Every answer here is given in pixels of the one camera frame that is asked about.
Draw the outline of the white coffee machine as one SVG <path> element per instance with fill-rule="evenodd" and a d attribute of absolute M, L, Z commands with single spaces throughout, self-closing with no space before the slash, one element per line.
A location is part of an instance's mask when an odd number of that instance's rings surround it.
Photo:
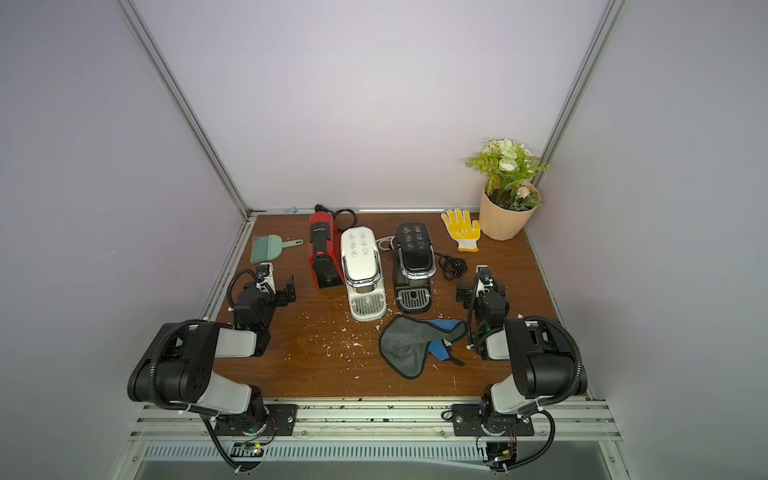
<path fill-rule="evenodd" d="M 341 235 L 341 265 L 350 311 L 358 322 L 380 319 L 387 310 L 383 269 L 374 232 L 354 227 Z"/>

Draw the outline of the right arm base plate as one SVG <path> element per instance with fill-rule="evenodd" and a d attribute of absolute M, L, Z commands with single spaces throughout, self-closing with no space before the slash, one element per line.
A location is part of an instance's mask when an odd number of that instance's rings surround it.
<path fill-rule="evenodd" d="M 441 413 L 458 437 L 532 437 L 534 428 L 514 415 L 500 415 L 479 404 L 453 404 Z"/>

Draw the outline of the black coffee machine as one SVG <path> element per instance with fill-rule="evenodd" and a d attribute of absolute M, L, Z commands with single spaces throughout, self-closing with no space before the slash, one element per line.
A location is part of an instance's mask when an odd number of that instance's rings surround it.
<path fill-rule="evenodd" d="M 398 309 L 408 314 L 426 313 L 432 304 L 430 281 L 437 270 L 427 225 L 421 221 L 399 224 L 392 238 L 392 250 Z"/>

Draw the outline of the blue grey microfiber cloth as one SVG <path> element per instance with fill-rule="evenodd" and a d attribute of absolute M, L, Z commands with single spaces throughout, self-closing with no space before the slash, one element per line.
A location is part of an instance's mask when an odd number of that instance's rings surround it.
<path fill-rule="evenodd" d="M 453 357 L 450 346 L 466 336 L 466 326 L 455 319 L 416 320 L 395 318 L 379 337 L 379 352 L 385 362 L 406 380 L 418 378 L 433 355 L 459 367 L 464 362 Z"/>

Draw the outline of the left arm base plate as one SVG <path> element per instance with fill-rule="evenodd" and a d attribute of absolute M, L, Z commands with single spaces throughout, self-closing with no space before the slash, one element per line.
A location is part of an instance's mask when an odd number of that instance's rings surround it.
<path fill-rule="evenodd" d="M 217 436 L 291 436 L 297 415 L 297 404 L 266 404 L 238 415 L 220 415 L 213 429 Z"/>

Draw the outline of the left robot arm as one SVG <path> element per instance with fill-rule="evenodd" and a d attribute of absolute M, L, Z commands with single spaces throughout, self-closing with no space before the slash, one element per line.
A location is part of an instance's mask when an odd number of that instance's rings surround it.
<path fill-rule="evenodd" d="M 252 473 L 266 446 L 292 435 L 298 412 L 295 404 L 267 406 L 259 387 L 214 371 L 218 359 L 265 353 L 276 309 L 296 300 L 294 282 L 278 289 L 273 273 L 272 264 L 261 263 L 234 275 L 249 280 L 238 294 L 232 285 L 226 289 L 233 316 L 229 323 L 191 319 L 164 324 L 127 383 L 134 402 L 199 416 L 216 451 L 237 475 Z"/>

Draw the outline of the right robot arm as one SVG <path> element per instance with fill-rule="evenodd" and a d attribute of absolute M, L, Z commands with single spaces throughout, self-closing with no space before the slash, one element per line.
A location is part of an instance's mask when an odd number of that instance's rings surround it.
<path fill-rule="evenodd" d="M 459 285 L 456 300 L 467 310 L 467 348 L 489 361 L 507 361 L 511 374 L 487 386 L 476 404 L 455 404 L 441 414 L 457 436 L 475 439 L 483 464 L 495 473 L 528 465 L 554 443 L 556 425 L 547 411 L 552 405 L 582 395 L 587 374 L 575 338 L 562 324 L 542 316 L 510 316 L 505 287 L 491 269 L 476 269 L 471 286 Z M 522 458 L 520 434 L 532 432 L 532 418 L 543 416 L 549 426 L 542 447 Z"/>

